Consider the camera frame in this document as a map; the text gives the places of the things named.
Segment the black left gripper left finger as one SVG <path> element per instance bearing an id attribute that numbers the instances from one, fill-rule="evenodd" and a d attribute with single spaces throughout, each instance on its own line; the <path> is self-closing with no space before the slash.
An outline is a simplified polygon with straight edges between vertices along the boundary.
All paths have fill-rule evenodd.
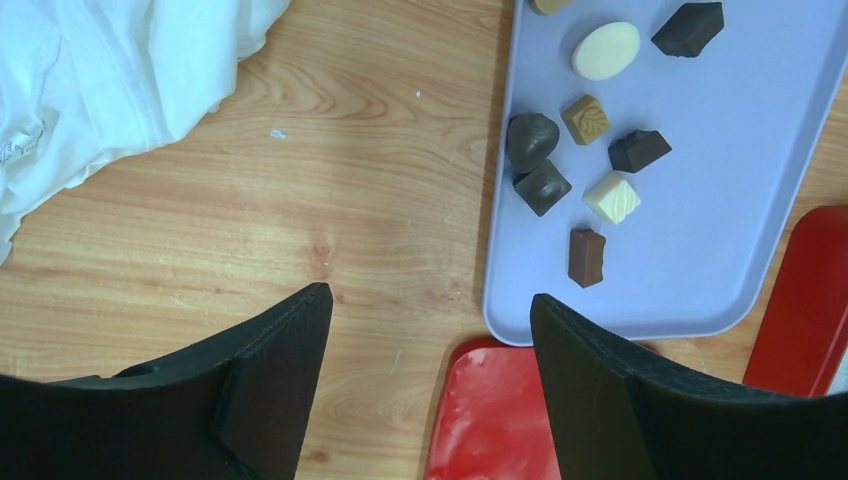
<path id="1" fill-rule="evenodd" d="M 291 479 L 333 310 L 313 283 L 112 377 L 1 379 L 5 479 Z"/>

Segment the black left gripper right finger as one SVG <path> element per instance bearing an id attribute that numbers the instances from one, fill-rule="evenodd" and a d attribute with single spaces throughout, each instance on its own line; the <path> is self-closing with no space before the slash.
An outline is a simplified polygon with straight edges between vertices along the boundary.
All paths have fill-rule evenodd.
<path id="1" fill-rule="evenodd" d="M 744 386 L 671 361 L 548 294 L 530 323 L 566 479 L 843 479 L 847 397 Z"/>

